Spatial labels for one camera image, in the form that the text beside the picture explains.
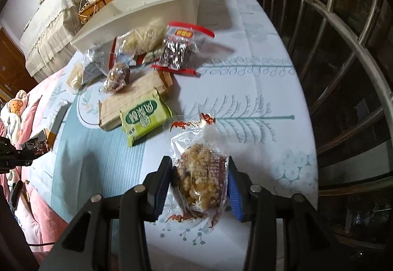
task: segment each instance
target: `cable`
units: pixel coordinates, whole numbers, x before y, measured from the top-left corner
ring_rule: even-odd
[[[82,1],[83,1],[83,0],[81,0],[81,2],[79,3],[79,12],[78,12],[78,14],[79,14],[81,17],[90,18],[90,17],[88,17],[88,16],[81,15]],[[96,14],[96,3],[97,3],[96,0],[94,0],[94,9],[93,9],[93,16],[92,16],[92,17],[94,17],[94,15]]]
[[[52,245],[55,244],[55,242],[49,242],[49,243],[43,243],[43,244],[30,244],[28,243],[27,245],[29,247],[44,247],[45,245]]]

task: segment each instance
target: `wooden door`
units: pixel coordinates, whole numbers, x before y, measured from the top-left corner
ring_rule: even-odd
[[[29,92],[37,85],[26,69],[24,55],[8,38],[3,29],[0,30],[0,84],[11,98],[23,89]]]

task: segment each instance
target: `white plastic container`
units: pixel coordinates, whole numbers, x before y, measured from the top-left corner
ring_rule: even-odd
[[[159,21],[196,24],[199,0],[113,0],[79,30],[71,44],[85,52],[92,44],[105,44],[133,28]]]

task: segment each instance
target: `stuffed toy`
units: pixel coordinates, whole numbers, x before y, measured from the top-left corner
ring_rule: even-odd
[[[6,137],[15,145],[20,137],[20,116],[26,109],[29,97],[24,90],[19,90],[14,99],[11,99],[1,109],[0,118],[6,129]]]

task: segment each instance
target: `green package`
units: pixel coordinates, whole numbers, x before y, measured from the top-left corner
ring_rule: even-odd
[[[127,134],[128,145],[132,147],[135,140],[157,128],[171,116],[172,111],[163,102],[156,88],[154,92],[141,96],[128,108],[128,111],[120,111],[121,124]]]

